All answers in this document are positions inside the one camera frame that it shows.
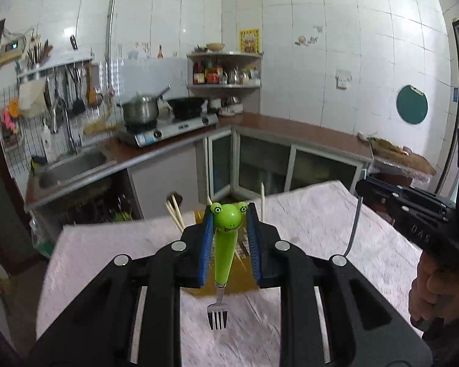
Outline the person's right hand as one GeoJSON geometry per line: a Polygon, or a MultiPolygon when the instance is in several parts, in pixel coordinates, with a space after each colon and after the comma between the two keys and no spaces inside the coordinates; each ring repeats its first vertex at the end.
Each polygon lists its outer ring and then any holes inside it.
{"type": "Polygon", "coordinates": [[[409,314],[413,321],[459,319],[459,268],[444,268],[423,251],[409,290],[409,314]]]}

